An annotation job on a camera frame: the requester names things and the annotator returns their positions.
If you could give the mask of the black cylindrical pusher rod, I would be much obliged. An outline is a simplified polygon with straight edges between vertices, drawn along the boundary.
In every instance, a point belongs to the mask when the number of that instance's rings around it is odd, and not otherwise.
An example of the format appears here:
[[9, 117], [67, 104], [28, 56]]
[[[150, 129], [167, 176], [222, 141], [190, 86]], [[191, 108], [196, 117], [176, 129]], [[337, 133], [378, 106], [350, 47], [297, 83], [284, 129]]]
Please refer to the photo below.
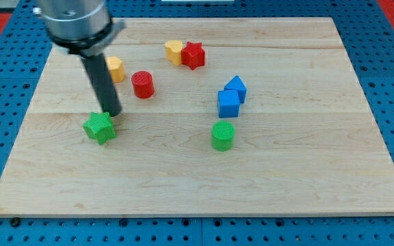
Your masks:
[[117, 116], [122, 107], [104, 54], [82, 58], [81, 62], [102, 111], [109, 113], [111, 117]]

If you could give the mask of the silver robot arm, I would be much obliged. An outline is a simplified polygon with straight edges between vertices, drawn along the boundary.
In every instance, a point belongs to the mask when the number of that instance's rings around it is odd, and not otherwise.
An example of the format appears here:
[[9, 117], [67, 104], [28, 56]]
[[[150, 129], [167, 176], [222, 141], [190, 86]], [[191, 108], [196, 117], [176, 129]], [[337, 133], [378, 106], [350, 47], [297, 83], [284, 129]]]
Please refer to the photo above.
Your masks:
[[37, 0], [33, 14], [46, 26], [51, 41], [81, 58], [102, 111], [122, 111], [103, 51], [126, 28], [114, 21], [104, 0]]

